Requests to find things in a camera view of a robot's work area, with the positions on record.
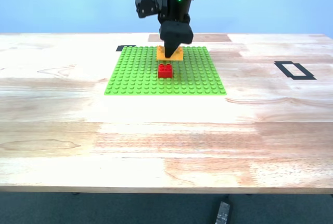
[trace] black tape rectangle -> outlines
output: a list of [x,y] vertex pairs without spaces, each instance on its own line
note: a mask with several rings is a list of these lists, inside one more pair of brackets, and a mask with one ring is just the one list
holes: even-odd
[[135,47],[136,45],[119,45],[116,51],[122,51],[124,47]]
[[[275,61],[274,64],[286,75],[293,80],[316,80],[314,75],[305,69],[301,64],[294,64],[292,61]],[[284,64],[294,64],[300,71],[303,72],[304,76],[294,76]]]

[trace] wooden board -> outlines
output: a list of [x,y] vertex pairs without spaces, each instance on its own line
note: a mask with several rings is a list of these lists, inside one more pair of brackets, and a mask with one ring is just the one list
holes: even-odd
[[158,44],[0,35],[0,190],[333,193],[332,39],[196,34],[227,96],[103,95],[118,45]]

